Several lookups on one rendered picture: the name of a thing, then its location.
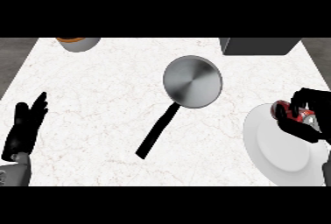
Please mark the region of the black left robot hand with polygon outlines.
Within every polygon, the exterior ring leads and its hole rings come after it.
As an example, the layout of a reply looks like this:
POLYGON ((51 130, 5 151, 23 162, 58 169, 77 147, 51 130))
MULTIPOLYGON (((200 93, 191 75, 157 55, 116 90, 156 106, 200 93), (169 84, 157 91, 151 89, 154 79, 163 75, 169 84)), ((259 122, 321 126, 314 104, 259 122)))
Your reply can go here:
POLYGON ((15 123, 5 140, 2 159, 15 162, 15 155, 21 152, 32 154, 38 132, 48 114, 48 93, 36 98, 33 106, 26 102, 15 105, 15 123))

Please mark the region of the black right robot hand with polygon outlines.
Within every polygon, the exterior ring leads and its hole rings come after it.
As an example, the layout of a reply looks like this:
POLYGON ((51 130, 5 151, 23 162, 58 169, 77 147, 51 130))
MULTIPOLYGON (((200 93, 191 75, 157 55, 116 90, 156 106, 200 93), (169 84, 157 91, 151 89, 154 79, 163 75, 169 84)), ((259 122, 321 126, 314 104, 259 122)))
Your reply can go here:
POLYGON ((302 138, 309 143, 314 144, 320 140, 326 140, 331 144, 331 92, 305 87, 296 91, 290 102, 293 116, 299 116, 299 109, 305 107, 309 107, 315 111, 320 130, 290 119, 283 106, 278 106, 275 109, 278 126, 284 132, 302 138))

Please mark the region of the red can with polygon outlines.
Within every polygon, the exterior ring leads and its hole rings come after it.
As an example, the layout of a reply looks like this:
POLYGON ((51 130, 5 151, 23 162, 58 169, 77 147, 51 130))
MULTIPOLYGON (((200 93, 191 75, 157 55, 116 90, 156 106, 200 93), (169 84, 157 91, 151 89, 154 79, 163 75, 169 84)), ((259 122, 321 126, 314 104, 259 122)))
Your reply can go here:
POLYGON ((317 114, 312 110, 306 109, 306 108, 301 108, 299 109, 299 115, 293 116, 293 110, 290 109, 290 103, 287 101, 277 101, 271 107, 271 114, 272 117, 277 118, 275 116, 275 109, 277 106, 281 105, 284 107, 284 111, 287 114, 287 118, 293 119, 295 121, 298 121, 299 123, 305 123, 308 124, 317 131, 320 131, 320 125, 318 125, 318 121, 317 121, 317 114))

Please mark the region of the white plate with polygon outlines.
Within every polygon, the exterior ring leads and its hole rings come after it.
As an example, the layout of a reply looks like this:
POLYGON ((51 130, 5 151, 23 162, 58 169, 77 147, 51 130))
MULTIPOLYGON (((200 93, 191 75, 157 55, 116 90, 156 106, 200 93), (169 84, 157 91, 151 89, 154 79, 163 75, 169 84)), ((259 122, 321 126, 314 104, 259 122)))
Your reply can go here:
POLYGON ((271 103, 255 107, 243 124, 244 146, 255 166, 278 186, 321 186, 327 144, 309 143, 286 133, 271 107, 271 103))

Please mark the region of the dark grey box appliance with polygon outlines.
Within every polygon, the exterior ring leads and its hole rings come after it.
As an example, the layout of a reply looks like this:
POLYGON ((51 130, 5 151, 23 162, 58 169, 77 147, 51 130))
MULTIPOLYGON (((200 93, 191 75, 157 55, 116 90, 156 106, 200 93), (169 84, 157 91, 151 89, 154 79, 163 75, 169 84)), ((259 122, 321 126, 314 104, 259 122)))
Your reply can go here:
POLYGON ((222 54, 287 55, 301 40, 301 38, 221 38, 222 54))

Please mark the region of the grey pot with orange contents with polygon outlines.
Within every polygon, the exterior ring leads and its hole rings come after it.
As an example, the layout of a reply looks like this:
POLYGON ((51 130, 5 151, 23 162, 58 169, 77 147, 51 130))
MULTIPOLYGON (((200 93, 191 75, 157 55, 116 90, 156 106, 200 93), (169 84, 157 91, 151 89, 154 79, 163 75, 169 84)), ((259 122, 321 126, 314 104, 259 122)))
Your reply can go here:
POLYGON ((80 53, 97 46, 101 38, 57 38, 57 40, 70 52, 80 53))

